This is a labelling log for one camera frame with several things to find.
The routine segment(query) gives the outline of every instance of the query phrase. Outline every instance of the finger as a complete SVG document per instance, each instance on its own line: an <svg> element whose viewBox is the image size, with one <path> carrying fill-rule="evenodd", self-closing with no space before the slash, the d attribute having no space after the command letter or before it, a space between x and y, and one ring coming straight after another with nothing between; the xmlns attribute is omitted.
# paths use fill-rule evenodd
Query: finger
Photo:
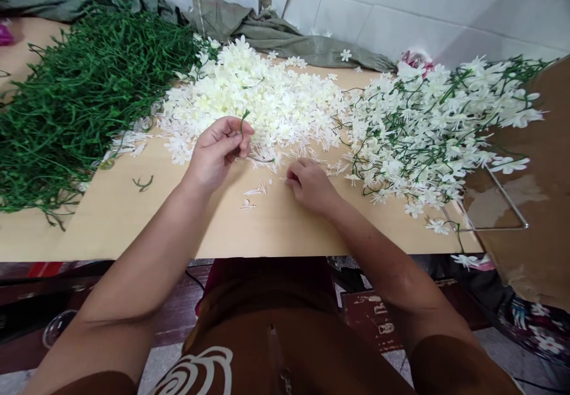
<svg viewBox="0 0 570 395"><path fill-rule="evenodd" d="M216 159L218 157L223 157L231 151L235 150L241 141L242 136L240 134L235 135L234 137L224 136L220 141L209 146L208 149L212 149L214 151L213 158Z"/></svg>
<svg viewBox="0 0 570 395"><path fill-rule="evenodd" d="M250 144L251 137L249 135L244 136L242 142L239 143L239 157L244 158L248 156L251 151Z"/></svg>
<svg viewBox="0 0 570 395"><path fill-rule="evenodd" d="M240 119L239 122L242 124L242 134L243 135L253 135L255 133L255 129L251 127L249 123Z"/></svg>
<svg viewBox="0 0 570 395"><path fill-rule="evenodd" d="M292 178L287 178L285 180L285 184L293 189L293 193L295 193L295 197L298 198L299 195L301 194L301 190L302 190L300 182L297 180L294 180Z"/></svg>
<svg viewBox="0 0 570 395"><path fill-rule="evenodd" d="M306 157L301 157L297 162L299 162L304 167L313 166L316 162L312 159L307 159Z"/></svg>
<svg viewBox="0 0 570 395"><path fill-rule="evenodd" d="M240 132L240 127L244 134L252 135L254 129L249 123L243 121L240 118L233 116L226 116L216 120L208 129L204 132L211 134L216 141L220 141L222 136L229 135L232 132Z"/></svg>
<svg viewBox="0 0 570 395"><path fill-rule="evenodd" d="M305 167L301 165L299 162L293 162L287 168L287 178L298 180L299 175L305 170Z"/></svg>

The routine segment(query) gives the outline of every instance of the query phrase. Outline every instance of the electrical cord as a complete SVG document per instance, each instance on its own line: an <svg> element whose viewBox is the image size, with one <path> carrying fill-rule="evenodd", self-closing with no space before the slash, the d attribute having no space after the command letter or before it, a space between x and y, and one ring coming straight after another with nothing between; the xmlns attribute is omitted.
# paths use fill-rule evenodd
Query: electrical cord
<svg viewBox="0 0 570 395"><path fill-rule="evenodd" d="M518 378L518 377L513 377L513 379L516 380L516 381L519 381L519 382L521 382L521 383L525 383L525 384L528 384L528 385L537 387L537 388L542 389L542 390L547 390L547 391L554 392L554 393L570 394L570 391L566 391L566 390L562 390L562 389L549 388L549 387L546 387L546 386L542 386L542 385L539 385L539 384L536 384L536 383L529 382L528 380L521 379L521 378Z"/></svg>
<svg viewBox="0 0 570 395"><path fill-rule="evenodd" d="M202 289L202 291L206 291L206 289L204 288L204 285L202 285L202 283L198 280L198 278L196 278L195 276L192 276L190 274L190 272L188 271L188 269L185 270L186 275L190 278L193 279L198 285L200 285L200 288Z"/></svg>

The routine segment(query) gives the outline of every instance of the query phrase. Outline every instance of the person's right hand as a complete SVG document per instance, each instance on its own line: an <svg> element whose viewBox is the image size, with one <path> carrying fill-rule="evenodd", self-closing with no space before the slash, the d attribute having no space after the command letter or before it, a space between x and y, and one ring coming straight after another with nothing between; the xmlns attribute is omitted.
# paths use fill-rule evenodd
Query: person's right hand
<svg viewBox="0 0 570 395"><path fill-rule="evenodd" d="M311 159L301 158L292 163L287 169L285 184L293 189L299 202L324 216L342 200L327 174Z"/></svg>

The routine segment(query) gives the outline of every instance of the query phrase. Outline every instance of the person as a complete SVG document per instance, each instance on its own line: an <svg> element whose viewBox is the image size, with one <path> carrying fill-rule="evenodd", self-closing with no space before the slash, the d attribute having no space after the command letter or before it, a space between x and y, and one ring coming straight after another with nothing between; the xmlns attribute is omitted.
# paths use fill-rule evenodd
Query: person
<svg viewBox="0 0 570 395"><path fill-rule="evenodd" d="M95 286L24 395L137 393L157 312L195 256L212 194L232 162L249 154L253 133L225 117L200 136L180 184ZM330 275L322 277L314 257L265 259L250 273L240 259L217 261L197 324L153 394L520 393L432 279L344 201L316 163L292 163L286 184L334 226L382 298L415 388L343 323Z"/></svg>

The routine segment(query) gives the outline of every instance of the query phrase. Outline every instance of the forearm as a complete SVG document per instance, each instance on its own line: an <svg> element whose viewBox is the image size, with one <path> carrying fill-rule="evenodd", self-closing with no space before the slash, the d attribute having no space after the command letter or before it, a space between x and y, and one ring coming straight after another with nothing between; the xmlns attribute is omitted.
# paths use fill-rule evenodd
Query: forearm
<svg viewBox="0 0 570 395"><path fill-rule="evenodd" d="M429 275L351 204L340 200L325 217L384 302L402 310L449 304Z"/></svg>
<svg viewBox="0 0 570 395"><path fill-rule="evenodd" d="M87 322L140 320L166 301L200 245L209 195L178 186L81 308Z"/></svg>

